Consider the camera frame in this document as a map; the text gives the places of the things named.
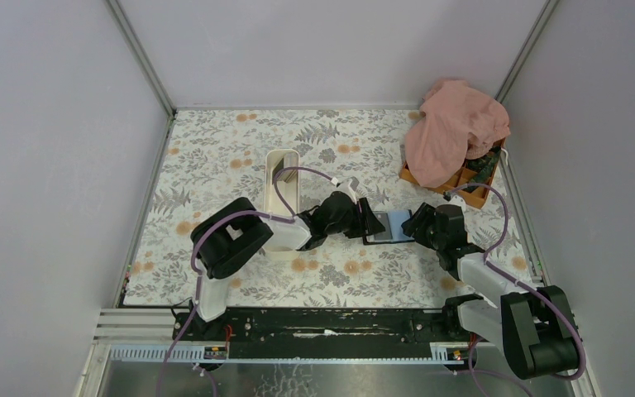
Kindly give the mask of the cream plastic oblong tray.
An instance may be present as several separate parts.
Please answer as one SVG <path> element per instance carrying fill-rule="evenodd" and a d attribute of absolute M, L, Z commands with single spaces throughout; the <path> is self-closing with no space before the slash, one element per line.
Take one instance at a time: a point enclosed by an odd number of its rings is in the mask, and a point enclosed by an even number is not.
<path fill-rule="evenodd" d="M 265 193 L 263 212 L 280 218 L 290 218 L 291 212 L 285 203 L 295 212 L 300 209 L 299 176 L 297 170 L 286 170 L 276 179 L 276 175 L 287 167 L 299 166 L 299 153 L 292 149 L 270 151 L 265 158 Z M 280 246 L 281 237 L 287 237 L 288 224 L 265 219 L 274 235 L 264 244 L 265 256 L 272 261 L 293 261 L 298 252 L 286 246 Z"/>

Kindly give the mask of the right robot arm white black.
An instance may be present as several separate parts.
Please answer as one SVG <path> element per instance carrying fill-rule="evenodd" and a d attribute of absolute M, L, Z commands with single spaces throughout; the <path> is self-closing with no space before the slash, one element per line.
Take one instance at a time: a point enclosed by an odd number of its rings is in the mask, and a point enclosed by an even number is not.
<path fill-rule="evenodd" d="M 470 332 L 494 344 L 522 380 L 543 375 L 574 380 L 584 374 L 586 356 L 564 291 L 555 285 L 533 288 L 490 262 L 470 242 L 462 207 L 424 203 L 402 230 L 434 250 L 455 280 L 475 289 L 446 300 L 442 313 L 451 334 Z"/>

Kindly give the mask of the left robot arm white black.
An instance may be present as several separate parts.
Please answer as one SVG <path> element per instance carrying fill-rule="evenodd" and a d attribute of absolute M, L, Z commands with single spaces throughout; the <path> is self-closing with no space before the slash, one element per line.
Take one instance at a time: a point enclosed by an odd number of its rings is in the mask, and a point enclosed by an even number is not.
<path fill-rule="evenodd" d="M 191 233 L 191 269 L 198 280 L 192 314 L 209 323 L 227 310 L 229 279 L 259 251 L 311 251 L 329 236 L 363 238 L 385 232 L 364 198 L 335 191 L 295 215 L 264 213 L 240 197 Z"/>

